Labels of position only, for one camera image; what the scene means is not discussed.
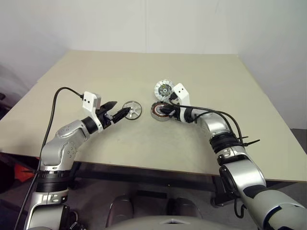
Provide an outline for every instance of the white wall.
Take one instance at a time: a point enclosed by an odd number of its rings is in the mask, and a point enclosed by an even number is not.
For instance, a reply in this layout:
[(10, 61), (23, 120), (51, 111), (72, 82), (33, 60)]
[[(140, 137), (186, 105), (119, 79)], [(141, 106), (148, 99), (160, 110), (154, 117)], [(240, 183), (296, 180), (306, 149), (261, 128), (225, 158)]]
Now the white wall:
[(68, 49), (239, 54), (307, 128), (306, 0), (3, 0), (0, 92), (18, 101)]

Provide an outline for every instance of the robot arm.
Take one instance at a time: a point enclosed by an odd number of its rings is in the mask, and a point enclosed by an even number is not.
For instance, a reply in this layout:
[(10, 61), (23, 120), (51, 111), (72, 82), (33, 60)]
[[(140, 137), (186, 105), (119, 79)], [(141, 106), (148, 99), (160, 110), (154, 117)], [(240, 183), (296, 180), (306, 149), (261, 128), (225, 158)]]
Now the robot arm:
[(100, 106), (100, 96), (85, 92), (83, 108), (88, 117), (60, 128), (55, 137), (42, 149), (41, 164), (35, 192), (32, 194), (25, 230), (44, 226), (48, 230), (68, 229), (68, 197), (70, 170), (78, 148), (95, 131), (102, 132), (112, 123), (124, 118), (130, 108), (123, 108), (115, 115), (107, 112), (117, 102)]
[(177, 106), (165, 105), (161, 112), (187, 123), (199, 117), (197, 124), (209, 135), (226, 191), (234, 198), (241, 198), (258, 228), (307, 229), (307, 210), (286, 194), (266, 187), (261, 170), (226, 121), (216, 113), (208, 111), (201, 115), (206, 111), (191, 108), (189, 93), (182, 84), (174, 86), (173, 92), (170, 100), (176, 99)]

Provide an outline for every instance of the table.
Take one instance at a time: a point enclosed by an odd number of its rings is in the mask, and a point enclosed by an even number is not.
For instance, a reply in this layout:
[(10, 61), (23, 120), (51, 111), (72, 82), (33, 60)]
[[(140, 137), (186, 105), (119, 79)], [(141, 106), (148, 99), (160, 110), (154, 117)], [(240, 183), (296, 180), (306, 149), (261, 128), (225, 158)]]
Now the table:
[[(218, 175), (215, 154), (194, 124), (158, 122), (150, 115), (159, 80), (181, 82), (191, 105), (231, 114), (247, 141), (248, 154), (266, 179), (307, 181), (307, 157), (268, 97), (236, 55), (140, 54), (69, 51), (0, 121), (0, 151), (38, 156), (55, 91), (68, 86), (118, 101), (114, 114), (130, 100), (142, 115), (95, 133), (76, 160), (145, 169)], [(49, 139), (63, 125), (85, 118), (82, 102), (61, 92)]]

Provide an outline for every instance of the disc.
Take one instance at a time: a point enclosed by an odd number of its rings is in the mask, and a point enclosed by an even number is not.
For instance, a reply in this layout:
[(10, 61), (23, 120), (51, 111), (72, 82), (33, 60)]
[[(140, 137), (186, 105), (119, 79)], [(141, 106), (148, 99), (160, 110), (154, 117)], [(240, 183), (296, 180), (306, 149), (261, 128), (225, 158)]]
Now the disc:
[(166, 105), (166, 103), (163, 103), (163, 102), (153, 103), (152, 109), (151, 109), (151, 115), (154, 119), (158, 121), (167, 121), (169, 119), (168, 115), (160, 111), (160, 108), (163, 107), (164, 105)]
[(138, 119), (142, 114), (142, 106), (136, 101), (128, 101), (124, 103), (123, 108), (130, 107), (129, 113), (125, 116), (128, 120)]
[(159, 101), (168, 100), (172, 94), (174, 85), (170, 80), (161, 80), (154, 87), (154, 94)]

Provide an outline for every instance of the gray floor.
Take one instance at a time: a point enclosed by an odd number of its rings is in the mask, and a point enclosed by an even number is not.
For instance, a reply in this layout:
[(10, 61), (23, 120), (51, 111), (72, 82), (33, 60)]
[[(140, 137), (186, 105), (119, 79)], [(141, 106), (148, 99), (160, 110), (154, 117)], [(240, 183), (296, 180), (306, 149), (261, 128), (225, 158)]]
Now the gray floor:
[[(293, 133), (306, 151), (306, 131), (293, 130)], [(90, 230), (104, 229), (109, 206), (115, 197), (123, 194), (133, 195), (136, 190), (163, 192), (167, 193), (168, 198), (184, 197), (192, 200), (198, 206), (204, 219), (246, 230), (257, 229), (248, 212), (246, 212), (243, 219), (235, 217), (233, 204), (221, 208), (212, 207), (210, 204), (212, 194), (210, 192), (93, 179), (79, 179), (78, 181), (80, 186), (78, 189), (70, 191), (67, 203), (71, 208), (79, 211), (81, 220), (88, 223)], [(20, 206), (28, 185), (29, 182), (0, 194), (0, 199)], [(306, 183), (296, 183), (282, 188), (280, 191), (307, 207)], [(134, 203), (136, 206), (135, 217), (162, 215), (165, 211), (166, 199), (135, 197)]]

